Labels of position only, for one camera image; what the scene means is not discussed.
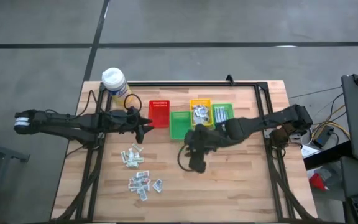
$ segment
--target wooden tabletop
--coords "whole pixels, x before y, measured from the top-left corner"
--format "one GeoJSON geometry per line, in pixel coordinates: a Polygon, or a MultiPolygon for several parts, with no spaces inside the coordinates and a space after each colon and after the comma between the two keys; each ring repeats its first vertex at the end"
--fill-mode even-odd
{"type": "MultiPolygon", "coordinates": [[[[274,111],[289,106],[283,81],[267,81],[274,111]]],[[[85,107],[88,93],[97,94],[100,82],[84,82],[78,112],[85,107]]],[[[170,100],[171,111],[188,111],[190,100],[210,98],[213,103],[232,103],[235,117],[259,116],[255,90],[251,87],[132,87],[142,99],[141,114],[147,117],[149,100],[170,100]]],[[[91,101],[86,112],[94,113],[91,101]]],[[[272,222],[277,220],[261,133],[242,144],[218,149],[206,156],[206,172],[182,171],[177,154],[183,142],[170,140],[169,129],[155,129],[145,135],[141,156],[145,162],[137,170],[127,168],[121,151],[135,142],[134,134],[108,134],[104,147],[94,221],[100,222],[272,222]],[[127,188],[128,180],[140,170],[149,170],[152,183],[163,180],[163,192],[147,192],[148,200],[127,188]]],[[[80,147],[71,142],[68,152],[80,147]]],[[[63,166],[52,218],[58,217],[78,193],[86,150],[70,155],[63,166]]],[[[188,159],[182,157],[187,165],[188,159]]],[[[317,217],[299,147],[290,146],[284,158],[292,192],[307,211],[317,217]]],[[[88,208],[85,199],[83,215],[88,208]]],[[[281,194],[283,210],[285,200],[281,194]]]]}

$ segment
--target plastic basket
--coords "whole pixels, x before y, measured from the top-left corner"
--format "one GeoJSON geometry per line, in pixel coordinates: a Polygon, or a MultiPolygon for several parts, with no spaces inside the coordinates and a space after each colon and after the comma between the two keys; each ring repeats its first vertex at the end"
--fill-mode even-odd
{"type": "Polygon", "coordinates": [[[171,139],[184,140],[187,131],[191,130],[191,112],[172,111],[169,128],[171,139]]]}
{"type": "Polygon", "coordinates": [[[150,100],[149,102],[150,124],[155,128],[167,128],[169,126],[169,100],[150,100]]]}
{"type": "Polygon", "coordinates": [[[217,104],[212,104],[212,113],[213,113],[213,117],[214,117],[214,125],[217,123],[216,122],[216,114],[215,114],[215,108],[217,107],[223,107],[224,110],[227,113],[227,119],[231,119],[234,118],[234,111],[233,111],[233,105],[231,103],[217,103],[217,104]]]}
{"type": "Polygon", "coordinates": [[[196,123],[194,123],[194,121],[193,121],[193,105],[205,105],[208,108],[209,121],[203,123],[203,125],[206,127],[212,126],[214,123],[213,123],[213,120],[211,119],[212,118],[211,100],[210,99],[190,100],[191,124],[193,125],[193,127],[195,127],[196,123]]]}

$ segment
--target green basket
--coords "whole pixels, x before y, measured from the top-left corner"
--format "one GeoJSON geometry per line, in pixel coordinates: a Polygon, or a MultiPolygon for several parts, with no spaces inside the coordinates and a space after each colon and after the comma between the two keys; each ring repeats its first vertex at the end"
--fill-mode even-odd
{"type": "Polygon", "coordinates": [[[184,140],[188,130],[191,130],[190,111],[172,111],[169,125],[172,140],[184,140]]]}
{"type": "Polygon", "coordinates": [[[217,104],[212,104],[212,114],[214,117],[214,128],[215,128],[215,124],[216,124],[216,118],[215,118],[215,108],[217,107],[224,107],[224,110],[227,113],[227,119],[232,119],[234,118],[234,111],[233,111],[233,105],[231,103],[217,103],[217,104]]]}

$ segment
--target screws in basket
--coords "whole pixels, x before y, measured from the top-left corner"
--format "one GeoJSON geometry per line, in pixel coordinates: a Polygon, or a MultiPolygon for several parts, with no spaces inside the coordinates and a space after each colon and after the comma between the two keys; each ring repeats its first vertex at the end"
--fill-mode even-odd
{"type": "Polygon", "coordinates": [[[193,121],[196,124],[203,124],[204,122],[208,122],[208,107],[205,105],[193,105],[193,121]]]}
{"type": "Polygon", "coordinates": [[[229,116],[223,106],[215,107],[215,120],[217,123],[226,121],[228,118],[229,116]]]}

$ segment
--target concrete floor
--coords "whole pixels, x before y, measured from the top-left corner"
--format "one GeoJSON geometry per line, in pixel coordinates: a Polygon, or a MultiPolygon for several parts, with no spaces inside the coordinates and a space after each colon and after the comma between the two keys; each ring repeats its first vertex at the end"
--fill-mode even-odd
{"type": "MultiPolygon", "coordinates": [[[[0,44],[92,43],[102,5],[0,0],[0,44]]],[[[102,43],[214,41],[358,41],[358,0],[115,0],[101,36],[102,43]]],[[[0,145],[31,154],[28,164],[13,162],[9,169],[0,222],[49,219],[67,140],[16,134],[14,113],[74,113],[89,55],[90,49],[0,49],[0,145]]],[[[342,75],[358,73],[358,47],[98,49],[90,79],[100,80],[108,67],[121,68],[128,80],[222,80],[227,74],[284,80],[290,103],[307,106],[320,122],[329,106],[318,111],[341,89],[297,96],[340,86],[342,75]]],[[[347,127],[346,117],[338,123],[347,127]]],[[[319,216],[340,221],[326,199],[316,194],[319,216]]]]}

